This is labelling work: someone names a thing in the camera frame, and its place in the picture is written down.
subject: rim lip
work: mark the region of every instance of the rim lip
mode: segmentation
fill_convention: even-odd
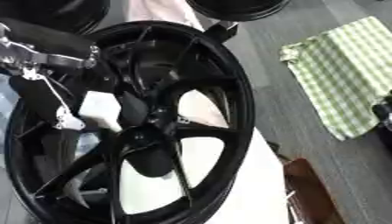
[[[260,18],[266,18],[272,14],[275,14],[282,10],[284,6],[286,6],[290,0],[281,0],[279,3],[275,5],[271,5],[268,8],[257,8],[249,9],[242,12],[224,12],[224,11],[216,11],[210,10],[199,3],[196,3],[195,0],[186,0],[192,8],[194,8],[199,13],[203,14],[208,18],[216,18],[225,21],[234,21],[234,22],[247,22],[252,20],[257,20]]]
[[[250,139],[252,137],[253,128],[255,124],[255,105],[252,95],[251,86],[249,80],[243,71],[241,64],[238,60],[234,57],[234,55],[221,43],[217,42],[216,40],[207,37],[202,32],[193,29],[191,27],[182,25],[182,24],[174,24],[169,22],[163,21],[140,21],[140,22],[132,22],[132,23],[125,23],[125,24],[118,24],[115,26],[111,26],[105,28],[100,31],[96,31],[93,34],[89,35],[92,39],[97,39],[99,37],[107,37],[108,35],[116,35],[118,32],[127,33],[128,30],[136,29],[136,26],[149,26],[149,25],[158,25],[160,27],[174,29],[180,32],[185,32],[188,35],[195,35],[203,41],[203,45],[207,46],[208,49],[211,50],[218,58],[221,59],[222,67],[232,68],[233,72],[232,75],[236,77],[238,80],[238,86],[240,87],[243,95],[241,96],[242,104],[247,105],[248,107],[243,108],[242,112],[243,115],[243,126],[246,129],[242,129],[241,134],[239,135],[239,146],[238,149],[243,148],[242,150],[237,150],[234,156],[233,161],[230,165],[227,166],[227,169],[230,172],[238,172],[238,169],[242,165],[242,161],[246,155],[246,152],[249,147]],[[24,104],[19,101],[17,106],[15,107],[14,111],[12,112],[12,116],[7,127],[6,131],[6,139],[5,139],[5,147],[4,147],[4,160],[6,164],[6,171],[10,177],[11,183],[13,185],[14,191],[16,195],[24,204],[26,209],[34,216],[38,217],[39,220],[48,223],[59,223],[59,218],[68,218],[73,221],[73,223],[92,223],[92,220],[80,219],[79,217],[72,216],[72,213],[67,211],[60,211],[56,209],[45,210],[43,204],[46,203],[38,203],[35,199],[32,198],[32,194],[27,190],[24,183],[21,181],[20,175],[23,175],[21,171],[18,169],[18,162],[15,161],[16,159],[12,159],[12,150],[15,148],[15,140],[13,139],[13,132],[21,129],[23,126],[17,127],[14,123],[21,122],[21,119],[25,119],[26,111]],[[211,199],[218,199],[222,193],[224,193],[225,189],[227,189],[230,181],[233,180],[232,178],[225,179],[225,181],[217,181],[216,185],[212,186],[211,192],[207,196],[203,196],[199,199],[199,203],[192,208],[185,210],[183,213],[179,213],[174,215],[168,220],[162,221],[161,223],[177,223],[182,221],[183,219],[188,220],[194,217],[196,219],[197,216],[201,216],[202,214],[200,211],[206,210],[208,205],[214,203]]]

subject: green checkered cloth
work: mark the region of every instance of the green checkered cloth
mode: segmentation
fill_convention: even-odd
[[[284,46],[281,61],[338,139],[363,135],[379,122],[372,107],[392,88],[392,33],[377,18]]]

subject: floor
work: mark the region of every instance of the floor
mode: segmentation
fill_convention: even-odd
[[[118,3],[114,1],[112,16],[102,26],[122,21]],[[375,133],[345,142],[333,138],[290,71],[279,62],[278,51],[283,45],[369,15],[392,30],[391,11],[392,0],[293,0],[274,16],[241,24],[239,35],[226,43],[251,79],[257,127],[267,139],[283,146],[282,153],[311,161],[349,224],[392,224],[391,154]],[[0,105],[9,107],[14,99],[6,95]],[[2,170],[0,183],[0,224],[24,223],[25,212]]]

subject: black alloy wheel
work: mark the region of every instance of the black alloy wheel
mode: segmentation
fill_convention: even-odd
[[[147,114],[132,121],[123,111],[119,122],[124,131],[117,135],[94,125],[79,133],[53,129],[19,101],[4,150],[17,196],[43,223],[204,223],[228,196],[253,133],[252,89],[241,65],[221,43],[181,24],[119,24],[89,38],[96,40],[119,77],[114,94],[122,107],[132,95],[137,100],[131,104],[143,103]],[[58,71],[51,78],[70,90],[70,101],[76,99],[77,108],[91,88],[89,75]],[[227,128],[179,115],[179,98],[194,89],[217,105]],[[75,156],[86,134],[100,141]],[[181,159],[186,151],[181,139],[192,137],[214,137],[224,143],[218,162],[195,187],[190,186]],[[125,214],[118,190],[124,159],[148,177],[174,170],[184,196],[153,211]],[[105,190],[93,199],[84,193],[96,189]]]

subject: wire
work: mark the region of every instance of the wire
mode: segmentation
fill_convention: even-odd
[[[62,90],[64,90],[68,95],[70,95],[71,97],[75,98],[74,94],[71,93],[71,91],[65,87],[63,84],[61,84],[60,82],[56,81],[53,78],[50,77],[46,77],[51,83],[53,83],[54,85],[56,85],[58,88],[61,88]]]

